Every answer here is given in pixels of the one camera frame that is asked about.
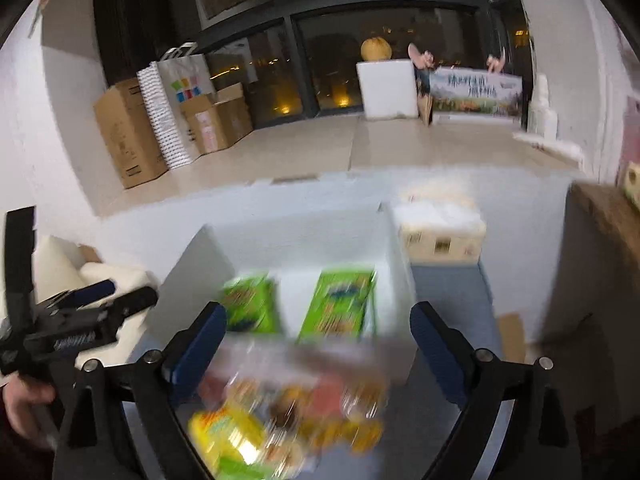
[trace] white foam box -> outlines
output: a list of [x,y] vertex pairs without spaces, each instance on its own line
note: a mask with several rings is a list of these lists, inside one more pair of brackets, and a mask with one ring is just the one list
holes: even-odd
[[356,63],[364,115],[369,120],[418,116],[414,63],[410,59]]
[[[296,343],[320,272],[336,267],[375,270],[376,333],[366,326],[360,338]],[[391,381],[407,378],[416,349],[409,330],[415,284],[392,215],[382,206],[203,226],[162,284],[145,320],[148,335],[162,348],[208,301],[220,299],[225,282],[265,272],[276,281],[286,337],[228,333],[212,365],[231,372],[253,361],[255,368],[259,355],[257,368],[267,375],[295,376],[296,366],[312,364]]]

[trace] poster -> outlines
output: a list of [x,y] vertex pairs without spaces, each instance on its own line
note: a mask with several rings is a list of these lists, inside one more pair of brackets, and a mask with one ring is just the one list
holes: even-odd
[[522,78],[471,68],[438,68],[429,77],[434,112],[518,118]]

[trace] white bag with colorful squares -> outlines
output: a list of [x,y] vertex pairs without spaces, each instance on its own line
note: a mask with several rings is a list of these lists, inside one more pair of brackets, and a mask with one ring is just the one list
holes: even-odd
[[180,113],[180,103],[216,92],[204,56],[189,56],[195,47],[194,43],[185,43],[169,49],[160,61],[138,72],[146,111],[170,170],[190,164],[200,156],[189,125]]

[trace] green package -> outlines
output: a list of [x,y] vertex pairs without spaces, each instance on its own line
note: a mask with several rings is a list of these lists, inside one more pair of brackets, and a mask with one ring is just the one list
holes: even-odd
[[367,302],[373,300],[373,288],[372,269],[324,270],[302,323],[300,338],[317,334],[360,334]]
[[221,456],[218,461],[216,480],[263,480],[272,477],[273,470],[255,463],[247,465],[226,456]]
[[279,332],[273,287],[273,280],[266,276],[225,283],[220,303],[226,309],[226,329],[230,332]]

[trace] white bottle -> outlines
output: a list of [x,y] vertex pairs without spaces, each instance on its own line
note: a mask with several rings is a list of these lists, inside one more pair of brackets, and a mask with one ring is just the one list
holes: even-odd
[[545,140],[556,140],[558,136],[558,114],[549,107],[549,86],[544,74],[538,74],[533,87],[527,132]]

